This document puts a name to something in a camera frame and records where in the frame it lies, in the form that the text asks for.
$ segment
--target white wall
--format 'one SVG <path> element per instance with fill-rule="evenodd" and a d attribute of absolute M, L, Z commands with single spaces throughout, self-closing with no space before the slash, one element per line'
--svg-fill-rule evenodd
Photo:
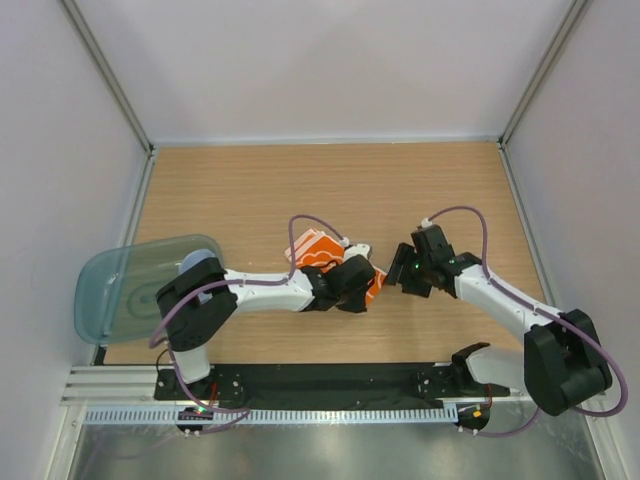
<path fill-rule="evenodd" d="M 0 477 L 42 478 L 78 273 L 117 246 L 144 155 L 57 2 L 0 15 Z"/>
<path fill-rule="evenodd" d="M 78 0 L 152 140 L 502 133 L 570 0 Z"/>
<path fill-rule="evenodd" d="M 561 306 L 590 313 L 630 383 L 612 423 L 629 478 L 640 478 L 639 21 L 637 0 L 594 2 L 510 145 Z"/>

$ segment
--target wooden tabletop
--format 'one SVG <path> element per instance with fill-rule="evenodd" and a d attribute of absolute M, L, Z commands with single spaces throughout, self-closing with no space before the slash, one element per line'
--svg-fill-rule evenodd
<path fill-rule="evenodd" d="M 492 269 L 542 300 L 493 143 L 165 148 L 136 241 L 201 233 L 220 244 L 229 268 L 285 272 L 287 221 L 309 213 L 372 245 L 372 262 L 386 269 L 422 218 L 460 204 L 487 218 Z M 480 254 L 472 214 L 450 213 L 438 223 L 457 252 Z M 310 226 L 300 221 L 296 232 Z M 496 321 L 444 292 L 424 299 L 385 287 L 359 315 L 333 309 L 235 316 L 208 348 L 214 363 L 418 362 L 449 360 L 479 341 L 518 348 Z M 105 363 L 153 363 L 158 353 L 146 341 L 111 345 Z"/>

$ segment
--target folded cloth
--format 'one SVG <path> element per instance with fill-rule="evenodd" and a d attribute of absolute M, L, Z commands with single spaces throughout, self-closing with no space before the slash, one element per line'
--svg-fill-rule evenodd
<path fill-rule="evenodd" d="M 344 261 L 344 248 L 338 241 L 315 228 L 310 228 L 300 235 L 294 242 L 294 249 L 296 252 L 296 267 L 298 268 L 304 266 L 320 267 L 322 271 L 326 272 Z M 284 256 L 288 261 L 291 261 L 290 248 L 284 251 Z M 373 285 L 367 290 L 367 306 L 380 292 L 382 282 L 387 276 L 386 272 L 375 265 L 373 268 L 376 271 L 376 277 Z"/>

